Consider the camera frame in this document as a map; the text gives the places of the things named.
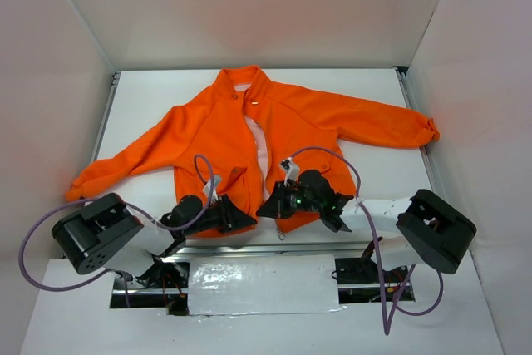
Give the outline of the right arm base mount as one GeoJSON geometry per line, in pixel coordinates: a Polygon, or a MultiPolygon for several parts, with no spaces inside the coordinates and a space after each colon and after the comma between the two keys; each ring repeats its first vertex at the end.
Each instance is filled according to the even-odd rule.
{"type": "MultiPolygon", "coordinates": [[[[335,269],[331,277],[337,282],[340,304],[379,303],[381,300],[377,264],[370,257],[372,246],[358,258],[335,258],[335,269]]],[[[406,266],[383,271],[385,300],[391,303],[393,296],[404,282],[406,266]]]]}

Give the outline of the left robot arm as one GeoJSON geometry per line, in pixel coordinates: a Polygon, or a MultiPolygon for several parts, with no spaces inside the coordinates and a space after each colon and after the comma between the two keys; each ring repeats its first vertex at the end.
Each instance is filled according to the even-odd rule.
{"type": "Polygon", "coordinates": [[[52,228],[52,237],[80,275],[99,268],[119,269],[151,288],[163,277],[156,257],[173,254],[192,235],[209,230],[240,233],[254,227],[257,220],[227,195],[206,208],[200,197],[187,195],[160,223],[159,228],[143,224],[119,195],[111,193],[60,219],[52,228]]]}

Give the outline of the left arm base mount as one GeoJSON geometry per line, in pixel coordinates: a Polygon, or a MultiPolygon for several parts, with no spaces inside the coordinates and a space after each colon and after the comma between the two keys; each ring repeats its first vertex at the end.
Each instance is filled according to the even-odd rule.
{"type": "Polygon", "coordinates": [[[189,262],[157,259],[140,277],[119,272],[111,290],[110,309],[158,309],[188,316],[189,262]]]}

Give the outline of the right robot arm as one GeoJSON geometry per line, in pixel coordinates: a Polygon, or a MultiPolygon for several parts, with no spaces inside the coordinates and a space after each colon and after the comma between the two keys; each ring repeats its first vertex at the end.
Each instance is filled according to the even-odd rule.
{"type": "Polygon", "coordinates": [[[430,190],[419,189],[410,198],[360,200],[334,191],[317,170],[277,182],[257,211],[284,220],[311,213],[334,233],[374,228],[394,235],[381,239],[379,250],[372,246],[362,260],[362,273],[371,281],[411,264],[455,274],[477,233],[473,222],[430,190]]]}

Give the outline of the orange zip jacket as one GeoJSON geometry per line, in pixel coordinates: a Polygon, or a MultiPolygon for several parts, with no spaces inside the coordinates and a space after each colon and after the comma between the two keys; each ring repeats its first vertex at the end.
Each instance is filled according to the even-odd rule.
{"type": "Polygon", "coordinates": [[[290,155],[302,170],[316,170],[336,191],[353,195],[339,141],[415,149],[439,137],[435,122],[414,110],[276,82],[257,66],[223,69],[124,150],[86,167],[65,196],[94,197],[125,178],[169,167],[177,198],[202,196],[205,179],[218,175],[218,192],[255,215],[290,155]]]}

